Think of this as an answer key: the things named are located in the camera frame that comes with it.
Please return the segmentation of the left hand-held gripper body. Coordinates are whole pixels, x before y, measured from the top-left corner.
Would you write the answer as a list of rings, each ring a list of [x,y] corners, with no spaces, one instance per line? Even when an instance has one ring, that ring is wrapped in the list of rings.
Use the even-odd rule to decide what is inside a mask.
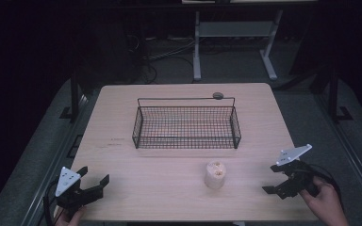
[[[72,216],[79,208],[104,197],[104,192],[88,192],[82,189],[81,176],[66,167],[61,169],[55,196],[58,206],[66,209]]]

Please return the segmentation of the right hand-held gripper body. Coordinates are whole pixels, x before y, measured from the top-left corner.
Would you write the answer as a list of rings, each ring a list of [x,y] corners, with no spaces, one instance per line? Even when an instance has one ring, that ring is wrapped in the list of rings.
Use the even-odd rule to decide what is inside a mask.
[[[314,170],[311,169],[299,157],[312,149],[310,144],[301,147],[282,150],[278,159],[277,166],[287,165],[288,170],[283,172],[288,179],[278,187],[283,189],[283,194],[278,195],[281,199],[286,197],[295,197],[300,191],[306,190],[310,195],[316,197],[319,194],[317,187],[313,184]]]

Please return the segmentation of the black wire basket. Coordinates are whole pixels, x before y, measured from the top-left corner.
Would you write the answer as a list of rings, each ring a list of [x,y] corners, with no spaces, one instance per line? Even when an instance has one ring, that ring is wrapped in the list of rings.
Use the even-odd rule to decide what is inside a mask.
[[[132,139],[141,149],[236,149],[236,99],[139,98]]]

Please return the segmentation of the person's right hand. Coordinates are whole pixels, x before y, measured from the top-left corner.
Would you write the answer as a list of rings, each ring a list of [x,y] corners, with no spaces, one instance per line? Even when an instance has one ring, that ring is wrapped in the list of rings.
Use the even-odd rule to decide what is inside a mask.
[[[334,187],[319,177],[313,178],[313,184],[319,191],[316,197],[310,195],[305,189],[300,192],[313,214],[326,226],[349,226]]]

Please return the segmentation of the person's left hand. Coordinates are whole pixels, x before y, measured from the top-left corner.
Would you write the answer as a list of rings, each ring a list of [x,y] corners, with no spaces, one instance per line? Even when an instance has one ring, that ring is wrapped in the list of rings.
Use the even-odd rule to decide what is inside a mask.
[[[66,209],[59,207],[55,226],[78,226],[86,210],[87,207],[82,206],[70,217]]]

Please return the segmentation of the white metal stand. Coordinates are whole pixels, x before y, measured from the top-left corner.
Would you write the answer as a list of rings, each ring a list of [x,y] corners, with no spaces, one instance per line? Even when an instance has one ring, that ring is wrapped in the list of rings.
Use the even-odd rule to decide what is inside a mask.
[[[267,38],[268,42],[264,49],[259,51],[268,77],[274,81],[277,74],[272,66],[270,53],[283,15],[279,9],[272,21],[258,22],[205,22],[200,19],[200,12],[195,12],[194,24],[194,51],[192,54],[193,79],[200,81],[201,60],[200,41],[201,38]]]

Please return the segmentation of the aluminium rail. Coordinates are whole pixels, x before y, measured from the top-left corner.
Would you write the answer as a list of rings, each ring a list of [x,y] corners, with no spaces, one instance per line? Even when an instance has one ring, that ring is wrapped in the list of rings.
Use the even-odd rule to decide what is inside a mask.
[[[341,144],[347,159],[356,174],[357,180],[362,185],[362,161],[359,159],[358,155],[355,152],[354,145],[348,140],[348,137],[344,130],[342,129],[339,120],[334,120],[327,109],[327,103],[323,97],[320,95],[315,95],[314,99],[319,106],[322,114],[324,115],[325,120],[332,128],[337,140]]]
[[[67,98],[57,97],[43,117],[29,148],[32,151],[25,162],[29,175],[36,176],[36,184],[30,191],[30,204],[21,218],[21,226],[39,226],[44,223],[44,197],[54,197],[55,181],[63,166],[71,166],[72,158],[67,154],[73,149],[74,141],[83,132],[82,122],[87,97],[82,94],[76,106],[80,114],[74,120]]]

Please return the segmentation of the black metal post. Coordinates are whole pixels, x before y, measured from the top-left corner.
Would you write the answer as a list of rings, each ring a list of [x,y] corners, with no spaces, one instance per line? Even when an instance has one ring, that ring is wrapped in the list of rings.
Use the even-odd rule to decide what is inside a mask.
[[[79,78],[81,72],[79,69],[76,69],[70,78],[70,92],[71,92],[71,104],[65,106],[61,111],[60,118],[67,119],[70,123],[74,123],[80,112],[80,101],[81,101],[81,91],[79,87]]]
[[[353,119],[349,110],[345,106],[339,106],[338,100],[338,73],[334,67],[329,69],[329,89],[328,89],[328,115],[334,123],[340,121],[351,121]]]

